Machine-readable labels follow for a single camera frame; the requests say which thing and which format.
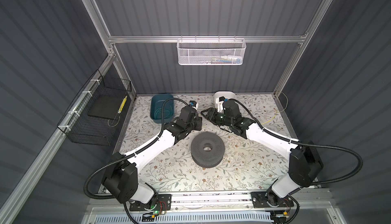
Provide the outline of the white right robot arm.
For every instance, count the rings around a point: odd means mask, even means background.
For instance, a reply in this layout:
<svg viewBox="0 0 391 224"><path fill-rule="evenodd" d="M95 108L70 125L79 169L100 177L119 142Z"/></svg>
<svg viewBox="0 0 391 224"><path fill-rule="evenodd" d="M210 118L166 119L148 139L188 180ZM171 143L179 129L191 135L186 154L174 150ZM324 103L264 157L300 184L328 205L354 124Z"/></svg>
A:
<svg viewBox="0 0 391 224"><path fill-rule="evenodd" d="M201 115L216 126L227 126L234 134L255 141L284 157L288 172L266 191L268 204L276 207L289 195L314 184L324 165L313 143L302 143L262 126L241 102L222 97L219 108L208 108Z"/></svg>

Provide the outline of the grey perforated cable spool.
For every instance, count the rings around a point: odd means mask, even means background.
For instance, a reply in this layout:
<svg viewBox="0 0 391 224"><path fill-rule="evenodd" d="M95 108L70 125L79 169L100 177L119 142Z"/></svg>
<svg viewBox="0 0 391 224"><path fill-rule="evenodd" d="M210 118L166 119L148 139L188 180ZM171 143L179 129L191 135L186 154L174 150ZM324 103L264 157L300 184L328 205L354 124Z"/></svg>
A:
<svg viewBox="0 0 391 224"><path fill-rule="evenodd" d="M191 142L191 156L193 161L202 168L214 168L223 160L225 143L215 133L202 132Z"/></svg>

